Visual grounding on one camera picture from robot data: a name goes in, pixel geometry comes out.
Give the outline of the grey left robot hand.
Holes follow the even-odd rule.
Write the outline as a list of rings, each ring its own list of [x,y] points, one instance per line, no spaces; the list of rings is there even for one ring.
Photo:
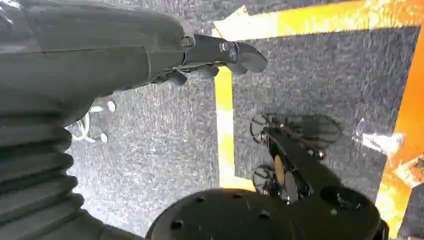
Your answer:
[[[218,67],[260,73],[253,46],[194,33],[180,17],[98,1],[3,0],[0,3],[0,119],[81,118],[94,99],[151,83],[212,78]]]

